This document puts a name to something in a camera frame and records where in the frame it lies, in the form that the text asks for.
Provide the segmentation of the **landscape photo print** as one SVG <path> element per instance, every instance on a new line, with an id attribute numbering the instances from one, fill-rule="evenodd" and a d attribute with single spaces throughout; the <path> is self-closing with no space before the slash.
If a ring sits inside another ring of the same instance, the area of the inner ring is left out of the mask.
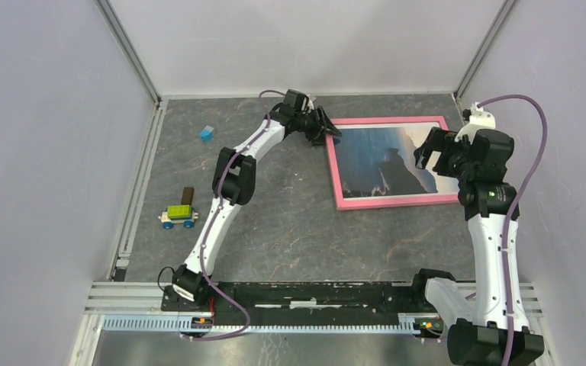
<path id="1" fill-rule="evenodd" d="M 333 152 L 344 199 L 456 194 L 458 182 L 433 171 L 435 152 L 424 169 L 416 167 L 414 151 L 437 121 L 340 126 Z"/>

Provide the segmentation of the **pink wooden picture frame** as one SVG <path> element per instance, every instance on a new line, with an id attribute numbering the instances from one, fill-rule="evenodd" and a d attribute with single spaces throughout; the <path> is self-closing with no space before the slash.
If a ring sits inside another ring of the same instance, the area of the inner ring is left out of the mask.
<path id="1" fill-rule="evenodd" d="M 336 118 L 333 122 L 339 129 L 340 126 L 349 124 L 384 124 L 430 121 L 437 121 L 441 124 L 440 128 L 447 128 L 446 120 L 442 116 Z M 454 204 L 457 201 L 458 192 L 456 194 L 437 194 L 435 196 L 426 194 L 410 197 L 364 197 L 356 199 L 354 201 L 344 199 L 340 191 L 340 181 L 336 173 L 337 166 L 335 161 L 335 155 L 333 152 L 333 138 L 334 136 L 327 136 L 326 147 L 330 167 L 330 175 L 332 179 L 333 192 L 336 201 L 336 207 L 338 210 L 361 210 L 384 207 Z"/>

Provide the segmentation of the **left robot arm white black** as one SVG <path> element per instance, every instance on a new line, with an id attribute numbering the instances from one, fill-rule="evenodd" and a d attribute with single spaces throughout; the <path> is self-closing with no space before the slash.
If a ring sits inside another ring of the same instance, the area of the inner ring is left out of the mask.
<path id="1" fill-rule="evenodd" d="M 341 134 L 310 95 L 289 89 L 282 96 L 282 101 L 266 110 L 255 132 L 234 148 L 219 152 L 211 212 L 193 250 L 172 276 L 172 289 L 190 310 L 208 304 L 217 254 L 234 218 L 252 199 L 259 160 L 293 133 L 303 133 L 314 146 L 324 144 L 326 136 Z"/>

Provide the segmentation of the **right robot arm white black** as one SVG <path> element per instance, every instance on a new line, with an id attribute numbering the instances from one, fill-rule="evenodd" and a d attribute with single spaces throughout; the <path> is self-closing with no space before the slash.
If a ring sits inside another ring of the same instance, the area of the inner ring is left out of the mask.
<path id="1" fill-rule="evenodd" d="M 458 182 L 474 247 L 475 295 L 466 298 L 445 273 L 420 270 L 425 282 L 411 288 L 411 303 L 436 309 L 453 364 L 530 365 L 545 342 L 532 331 L 520 295 L 514 253 L 520 192 L 504 180 L 514 139 L 491 129 L 459 137 L 434 127 L 414 151 L 416 166 L 425 169 L 433 153 L 439 157 L 432 170 Z"/>

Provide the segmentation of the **blue cube block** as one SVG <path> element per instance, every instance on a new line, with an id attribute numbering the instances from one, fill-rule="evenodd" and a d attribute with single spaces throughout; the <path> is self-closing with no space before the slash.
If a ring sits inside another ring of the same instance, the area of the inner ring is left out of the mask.
<path id="1" fill-rule="evenodd" d="M 211 141 L 214 138 L 214 128 L 212 126 L 204 127 L 199 133 L 199 138 L 202 142 Z"/>

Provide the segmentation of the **brown brick block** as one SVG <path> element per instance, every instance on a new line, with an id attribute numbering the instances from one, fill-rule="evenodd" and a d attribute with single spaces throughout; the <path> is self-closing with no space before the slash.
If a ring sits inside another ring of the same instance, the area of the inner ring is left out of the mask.
<path id="1" fill-rule="evenodd" d="M 195 189 L 193 187 L 186 186 L 182 190 L 181 205 L 192 205 L 194 198 Z"/>

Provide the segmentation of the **toy brick car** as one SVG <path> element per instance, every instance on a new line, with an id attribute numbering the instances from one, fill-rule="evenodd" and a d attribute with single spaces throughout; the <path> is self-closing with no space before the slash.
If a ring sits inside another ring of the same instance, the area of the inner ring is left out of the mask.
<path id="1" fill-rule="evenodd" d="M 185 228 L 193 228 L 199 218 L 199 213 L 190 204 L 168 206 L 158 219 L 163 229 L 170 230 L 177 225 Z"/>

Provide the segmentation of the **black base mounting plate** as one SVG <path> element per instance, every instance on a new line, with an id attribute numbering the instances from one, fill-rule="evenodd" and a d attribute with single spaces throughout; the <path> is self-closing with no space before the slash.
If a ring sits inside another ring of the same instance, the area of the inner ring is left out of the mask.
<path id="1" fill-rule="evenodd" d="M 391 325 L 398 314 L 435 313 L 410 283 L 221 282 L 204 303 L 191 303 L 171 287 L 163 292 L 166 312 L 211 313 L 214 325 L 355 326 Z"/>

